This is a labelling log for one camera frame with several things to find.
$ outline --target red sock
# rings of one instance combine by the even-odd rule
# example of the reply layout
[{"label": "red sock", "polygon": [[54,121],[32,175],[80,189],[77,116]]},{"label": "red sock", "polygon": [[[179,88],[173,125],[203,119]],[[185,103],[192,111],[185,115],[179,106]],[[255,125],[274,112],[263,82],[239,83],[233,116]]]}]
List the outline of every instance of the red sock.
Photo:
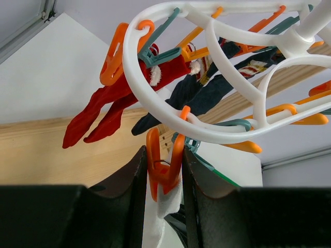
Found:
[{"label": "red sock", "polygon": [[[161,64],[160,69],[162,72],[162,78],[156,86],[152,87],[153,90],[158,91],[168,85],[170,82],[174,81],[175,79],[190,73],[191,69],[189,68],[189,65],[190,63],[185,64],[182,56],[168,63]],[[135,104],[136,102],[138,102],[138,100],[133,93],[116,100],[109,109],[108,113],[101,120],[99,125],[91,132],[91,134],[87,138],[84,139],[84,142],[96,142],[114,134],[116,130],[119,129],[121,126],[121,116],[123,110]]]}]

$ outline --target white ceiling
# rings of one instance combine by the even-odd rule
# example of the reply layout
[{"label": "white ceiling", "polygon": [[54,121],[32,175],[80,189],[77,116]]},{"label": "white ceiling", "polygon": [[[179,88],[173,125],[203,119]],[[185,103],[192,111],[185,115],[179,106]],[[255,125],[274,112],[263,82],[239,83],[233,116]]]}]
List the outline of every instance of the white ceiling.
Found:
[{"label": "white ceiling", "polygon": [[[56,11],[66,12],[77,22],[87,28],[94,35],[105,43],[110,44],[117,25],[120,22],[130,22],[143,9],[162,3],[161,0],[132,1],[121,0],[114,3],[109,0],[57,0]],[[276,21],[297,16],[296,13],[282,14]],[[270,17],[270,13],[264,14],[236,14],[219,17],[220,20],[232,26],[242,29],[249,29],[263,18]],[[262,32],[269,30],[274,25],[263,29]],[[174,23],[166,29],[162,36],[157,40],[157,45],[161,50],[168,50],[176,46],[195,26],[186,19],[177,18]],[[205,46],[204,35],[201,34],[194,40],[197,47]],[[233,59],[236,64],[243,57]],[[270,98],[267,107],[283,103],[292,103],[306,98],[309,89],[330,80],[330,70],[326,70],[304,82],[294,86],[282,93]],[[178,81],[168,86],[172,90]],[[244,111],[237,117],[244,117],[251,114],[251,110]],[[331,124],[325,126],[294,126],[290,125],[275,130],[269,134],[255,138],[253,141],[258,143],[263,152],[259,155],[262,163],[276,159],[293,156],[306,151],[315,150],[331,145]]]}]

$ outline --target hanging clothes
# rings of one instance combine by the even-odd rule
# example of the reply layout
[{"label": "hanging clothes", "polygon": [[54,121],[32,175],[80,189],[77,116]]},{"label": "hanging clothes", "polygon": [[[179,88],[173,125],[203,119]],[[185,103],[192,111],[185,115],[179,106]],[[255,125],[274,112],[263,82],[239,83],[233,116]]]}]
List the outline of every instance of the hanging clothes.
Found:
[{"label": "hanging clothes", "polygon": [[[279,53],[277,48],[252,55],[235,65],[235,68],[246,78],[249,79],[256,74],[259,74],[272,65],[276,65],[283,61],[285,57]],[[214,63],[210,66],[210,70],[218,71]],[[186,76],[184,80],[180,81],[171,97],[166,102],[177,110],[181,110],[185,105],[191,107],[191,113],[196,116],[207,113],[210,109],[216,106],[222,98],[228,94],[232,89],[232,85],[226,81],[223,75],[216,75],[206,86],[208,77],[202,77],[199,81],[196,80],[195,75]],[[133,135],[144,133],[148,129],[160,124],[156,118],[150,113],[142,117],[136,125],[132,128]]]},{"label": "hanging clothes", "polygon": [[[144,77],[155,91],[183,75],[196,74],[200,71],[199,63],[196,61],[186,63],[182,56],[149,69],[141,60],[139,65]],[[114,85],[100,88],[92,95],[86,108],[68,125],[62,147],[68,148],[75,145],[90,129],[101,108],[111,102],[114,103],[108,113],[101,120],[98,127],[84,139],[85,142],[98,141],[112,135],[121,125],[123,110],[137,102],[124,74]]]}]

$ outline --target white wall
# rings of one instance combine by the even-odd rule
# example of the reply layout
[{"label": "white wall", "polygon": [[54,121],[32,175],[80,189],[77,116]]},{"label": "white wall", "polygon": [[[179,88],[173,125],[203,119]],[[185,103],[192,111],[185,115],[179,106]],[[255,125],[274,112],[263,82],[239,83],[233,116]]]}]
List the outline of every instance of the white wall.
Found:
[{"label": "white wall", "polygon": [[331,187],[331,155],[263,171],[265,187]]},{"label": "white wall", "polygon": [[[60,15],[0,65],[0,123],[81,112],[102,87],[99,74],[108,47],[74,19]],[[170,92],[160,94],[166,99]]]},{"label": "white wall", "polygon": [[197,153],[240,186],[262,186],[261,161],[254,154],[206,142]]}]

